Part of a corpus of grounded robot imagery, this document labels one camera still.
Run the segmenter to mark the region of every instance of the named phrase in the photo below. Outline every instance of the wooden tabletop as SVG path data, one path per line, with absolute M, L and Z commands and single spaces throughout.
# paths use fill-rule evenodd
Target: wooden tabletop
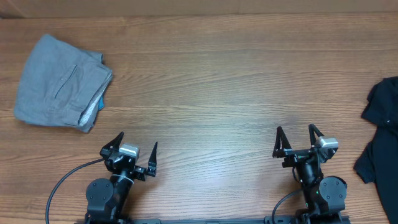
M 89 134 L 13 117 L 24 63 L 46 33 L 104 53 L 113 69 Z M 387 223 L 353 165 L 376 130 L 360 118 L 366 97 L 397 74 L 397 37 L 398 14 L 378 13 L 0 20 L 0 223 L 44 223 L 54 185 L 120 131 L 140 145 L 143 166 L 159 142 L 157 177 L 129 194 L 132 217 L 262 218 L 299 188 L 272 158 L 276 128 L 305 149 L 310 123 L 340 141 L 322 170 L 348 183 L 343 214 Z M 51 223 L 82 220 L 87 185 L 109 176 L 102 163 L 70 176 Z M 296 196 L 277 215 L 304 206 Z

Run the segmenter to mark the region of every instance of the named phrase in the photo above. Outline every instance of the black garment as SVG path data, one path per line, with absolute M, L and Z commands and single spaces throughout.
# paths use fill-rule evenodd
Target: black garment
M 354 170 L 367 184 L 376 183 L 390 223 L 398 223 L 398 77 L 385 78 L 368 95 L 362 118 L 377 125 L 373 140 Z

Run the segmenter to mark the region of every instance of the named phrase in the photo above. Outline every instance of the gray fabric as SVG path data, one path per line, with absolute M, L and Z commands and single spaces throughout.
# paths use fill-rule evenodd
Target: gray fabric
M 70 126 L 87 133 L 113 77 L 102 58 L 45 34 L 26 61 L 14 116 L 29 124 Z

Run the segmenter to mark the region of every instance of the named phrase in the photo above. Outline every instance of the gray shorts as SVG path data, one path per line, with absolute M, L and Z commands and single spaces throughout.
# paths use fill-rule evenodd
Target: gray shorts
M 29 124 L 70 126 L 88 132 L 112 79 L 103 55 L 45 34 L 26 61 L 14 116 Z

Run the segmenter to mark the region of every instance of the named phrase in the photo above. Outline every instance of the wooden table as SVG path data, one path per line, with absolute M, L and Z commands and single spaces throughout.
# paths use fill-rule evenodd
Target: wooden table
M 45 33 L 103 52 L 113 69 L 89 134 L 13 117 L 24 63 Z M 397 74 L 397 37 L 398 14 L 377 13 L 1 20 L 0 223 L 44 223 L 58 180 L 120 131 L 140 145 L 143 166 L 159 142 L 157 177 L 129 195 L 132 217 L 261 218 L 299 187 L 272 158 L 276 127 L 303 149 L 310 123 L 340 140 L 322 169 L 348 183 L 343 214 L 387 223 L 375 185 L 353 164 L 376 129 L 360 118 L 368 92 Z M 109 175 L 95 164 L 69 177 L 51 223 L 82 220 L 87 185 Z M 297 196 L 277 214 L 304 206 Z

